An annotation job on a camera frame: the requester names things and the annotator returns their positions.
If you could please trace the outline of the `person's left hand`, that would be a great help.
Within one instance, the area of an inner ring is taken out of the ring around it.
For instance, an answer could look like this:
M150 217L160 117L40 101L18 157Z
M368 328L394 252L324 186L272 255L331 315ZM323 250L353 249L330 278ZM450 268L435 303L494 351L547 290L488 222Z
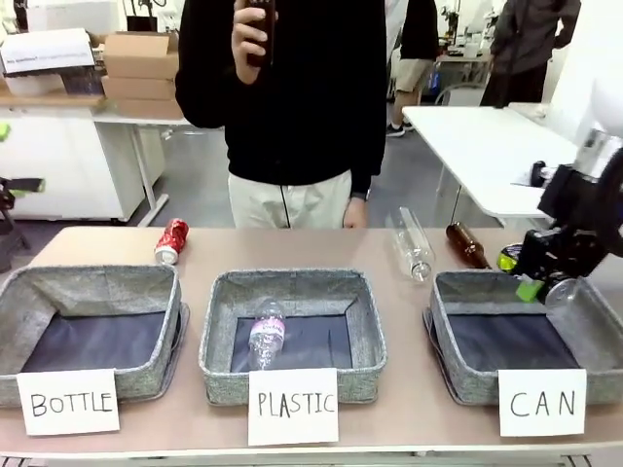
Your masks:
M351 198L346 208L343 226L345 229L364 229L367 227L366 201L362 198Z

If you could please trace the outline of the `person's right hand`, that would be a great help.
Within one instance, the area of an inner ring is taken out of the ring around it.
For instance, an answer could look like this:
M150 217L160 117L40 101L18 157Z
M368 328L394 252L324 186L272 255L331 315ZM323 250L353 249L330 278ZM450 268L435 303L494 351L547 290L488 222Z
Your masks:
M232 52L238 78L252 85L274 58L275 1L236 1L234 5Z

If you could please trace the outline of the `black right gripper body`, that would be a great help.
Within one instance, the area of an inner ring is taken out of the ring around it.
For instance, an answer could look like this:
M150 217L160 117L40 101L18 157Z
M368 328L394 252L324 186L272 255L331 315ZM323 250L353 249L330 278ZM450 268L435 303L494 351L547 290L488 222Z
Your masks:
M577 277L587 277L607 252L592 231L570 227L525 234L514 274L541 281L545 288Z

